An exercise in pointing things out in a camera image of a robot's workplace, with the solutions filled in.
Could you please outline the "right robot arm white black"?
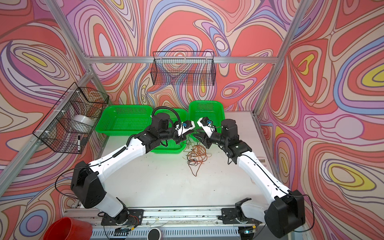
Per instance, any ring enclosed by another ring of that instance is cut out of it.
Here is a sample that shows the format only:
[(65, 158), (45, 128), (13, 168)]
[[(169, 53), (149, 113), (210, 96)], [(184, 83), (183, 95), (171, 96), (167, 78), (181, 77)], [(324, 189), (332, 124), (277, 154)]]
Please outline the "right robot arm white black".
[(304, 195), (291, 191), (259, 161), (251, 147), (242, 141), (235, 120), (221, 122), (221, 132), (207, 117), (198, 120), (201, 127), (195, 138), (206, 148), (215, 144), (258, 186), (267, 203), (259, 205), (251, 199), (239, 202), (240, 213), (247, 219), (264, 222), (271, 233), (282, 238), (306, 222)]

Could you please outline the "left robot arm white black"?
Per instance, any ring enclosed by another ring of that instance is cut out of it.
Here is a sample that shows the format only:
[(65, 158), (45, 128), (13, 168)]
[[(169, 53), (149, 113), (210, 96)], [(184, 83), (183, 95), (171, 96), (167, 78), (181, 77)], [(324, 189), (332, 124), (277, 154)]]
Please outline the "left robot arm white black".
[(130, 213), (128, 208), (116, 197), (106, 192), (104, 182), (118, 169), (151, 152), (169, 140), (180, 143), (193, 133), (195, 123), (177, 121), (172, 123), (169, 114), (159, 113), (161, 107), (152, 112), (152, 122), (142, 132), (132, 135), (127, 143), (110, 154), (88, 164), (80, 162), (74, 167), (71, 190), (86, 209), (96, 208), (120, 225)]

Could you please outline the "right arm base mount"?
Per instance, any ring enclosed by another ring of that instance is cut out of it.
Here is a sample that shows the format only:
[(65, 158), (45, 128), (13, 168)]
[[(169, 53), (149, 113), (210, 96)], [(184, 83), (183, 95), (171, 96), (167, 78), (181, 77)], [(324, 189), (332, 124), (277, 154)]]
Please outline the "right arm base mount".
[(221, 215), (218, 216), (218, 220), (222, 221), (225, 225), (234, 224), (253, 224), (258, 226), (260, 221), (245, 217), (245, 215), (238, 210), (238, 208), (222, 208)]

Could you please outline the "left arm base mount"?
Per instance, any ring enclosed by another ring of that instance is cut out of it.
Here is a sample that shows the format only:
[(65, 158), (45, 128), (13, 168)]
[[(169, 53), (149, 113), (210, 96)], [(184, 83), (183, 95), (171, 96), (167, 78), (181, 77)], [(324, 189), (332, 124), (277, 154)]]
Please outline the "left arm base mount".
[(104, 214), (102, 218), (102, 226), (139, 226), (143, 221), (143, 209), (123, 210), (116, 217)]

